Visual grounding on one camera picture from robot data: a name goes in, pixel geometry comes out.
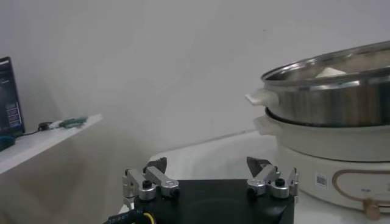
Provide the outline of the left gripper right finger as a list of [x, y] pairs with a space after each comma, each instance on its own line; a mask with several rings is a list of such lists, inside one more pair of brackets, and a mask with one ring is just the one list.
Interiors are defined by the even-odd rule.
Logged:
[[252, 178], [246, 181], [247, 193], [251, 197], [257, 198], [269, 192], [274, 198], [292, 197], [295, 203], [298, 202], [299, 173], [295, 167], [283, 176], [280, 169], [266, 159], [248, 156], [246, 163], [252, 174]]

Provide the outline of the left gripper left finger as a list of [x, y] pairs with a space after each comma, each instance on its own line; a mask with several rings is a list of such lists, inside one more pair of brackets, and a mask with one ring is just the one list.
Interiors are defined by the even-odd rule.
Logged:
[[135, 200], [150, 202], [157, 197], [176, 200], [180, 195], [180, 184], [165, 175], [168, 160], [162, 157], [149, 161], [142, 171], [126, 169], [122, 176], [122, 197], [124, 206], [135, 208]]

